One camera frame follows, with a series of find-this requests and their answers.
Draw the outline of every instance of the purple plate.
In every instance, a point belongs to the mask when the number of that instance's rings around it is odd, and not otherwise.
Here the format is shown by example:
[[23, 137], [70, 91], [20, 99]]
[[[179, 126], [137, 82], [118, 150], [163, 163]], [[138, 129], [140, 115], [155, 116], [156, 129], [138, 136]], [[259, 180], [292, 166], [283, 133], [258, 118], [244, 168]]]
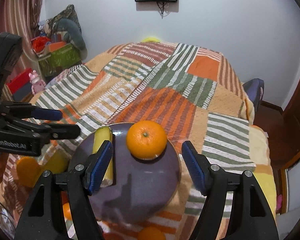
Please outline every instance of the purple plate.
[[[114, 223], [144, 221], [162, 210], [174, 196], [181, 178], [181, 164], [170, 141], [155, 160], [134, 158], [126, 146], [133, 123], [110, 125], [114, 144], [114, 185], [101, 188], [89, 197], [95, 217]], [[76, 149], [69, 169], [84, 163], [92, 153], [94, 134]]]

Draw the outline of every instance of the bed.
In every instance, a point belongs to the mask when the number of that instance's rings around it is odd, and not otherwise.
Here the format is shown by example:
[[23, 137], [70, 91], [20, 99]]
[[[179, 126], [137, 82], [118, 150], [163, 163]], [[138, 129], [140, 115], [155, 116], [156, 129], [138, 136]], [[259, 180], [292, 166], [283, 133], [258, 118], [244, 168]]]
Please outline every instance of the bed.
[[[38, 159], [45, 164], [59, 151], [73, 154], [98, 127], [116, 122], [153, 120], [160, 123], [177, 152], [190, 140], [199, 153], [226, 171], [254, 173], [275, 215], [276, 190], [267, 138], [252, 125], [254, 106], [223, 54], [181, 43], [129, 43], [110, 48], [76, 66], [32, 99], [40, 107], [61, 109], [62, 123], [77, 123], [76, 140], [52, 141]], [[19, 184], [16, 160], [10, 155], [0, 184], [0, 202], [18, 217], [29, 189]], [[186, 166], [167, 207], [136, 225], [100, 221], [105, 232], [136, 239], [143, 227], [154, 226], [166, 239], [188, 240], [205, 198], [193, 187]], [[228, 193], [218, 239], [226, 233], [232, 194]], [[68, 234], [76, 239], [71, 221]]]

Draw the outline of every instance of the orange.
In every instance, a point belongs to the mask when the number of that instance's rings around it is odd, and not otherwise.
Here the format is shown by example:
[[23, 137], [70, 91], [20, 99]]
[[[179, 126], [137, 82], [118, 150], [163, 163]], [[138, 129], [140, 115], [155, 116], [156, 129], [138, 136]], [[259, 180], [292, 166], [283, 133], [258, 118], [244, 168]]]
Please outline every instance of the orange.
[[128, 150], [141, 160], [157, 158], [167, 145], [166, 132], [153, 121], [140, 121], [132, 125], [126, 140]]
[[72, 221], [69, 203], [63, 204], [62, 208], [63, 208], [63, 215], [65, 216], [65, 218]]
[[105, 240], [124, 240], [122, 236], [115, 233], [104, 233], [103, 237]]
[[166, 240], [166, 236], [155, 227], [147, 227], [138, 233], [138, 240]]
[[41, 167], [32, 157], [22, 157], [17, 161], [17, 175], [20, 184], [26, 187], [34, 187], [40, 177]]

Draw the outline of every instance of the black clamp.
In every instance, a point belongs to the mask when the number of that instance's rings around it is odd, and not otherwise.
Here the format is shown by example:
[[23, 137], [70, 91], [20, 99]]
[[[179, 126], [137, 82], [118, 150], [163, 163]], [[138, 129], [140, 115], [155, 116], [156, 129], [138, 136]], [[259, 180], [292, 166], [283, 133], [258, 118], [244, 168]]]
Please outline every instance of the black clamp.
[[84, 164], [61, 174], [44, 171], [23, 208], [14, 239], [70, 240], [60, 196], [67, 191], [78, 239], [103, 240], [88, 195], [100, 188], [112, 155], [112, 143], [104, 141]]
[[236, 174], [211, 165], [190, 141], [182, 144], [182, 156], [195, 187], [207, 196], [190, 240], [216, 239], [229, 191], [233, 202], [226, 237], [221, 240], [279, 239], [268, 201], [251, 171]]
[[[0, 98], [7, 77], [22, 53], [21, 37], [0, 34]], [[42, 109], [29, 103], [1, 101], [0, 99], [0, 152], [39, 156], [43, 145], [50, 140], [76, 139], [80, 128], [73, 124], [42, 123], [41, 125], [22, 119], [59, 121], [62, 112]]]

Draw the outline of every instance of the green basket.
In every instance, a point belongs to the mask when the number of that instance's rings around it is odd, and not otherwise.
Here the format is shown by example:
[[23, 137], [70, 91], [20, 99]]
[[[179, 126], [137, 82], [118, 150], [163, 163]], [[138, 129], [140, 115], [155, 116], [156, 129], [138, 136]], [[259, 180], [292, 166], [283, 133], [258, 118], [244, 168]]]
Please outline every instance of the green basket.
[[39, 64], [45, 77], [58, 75], [62, 70], [70, 68], [80, 62], [79, 51], [71, 44], [63, 46], [54, 52], [40, 58]]

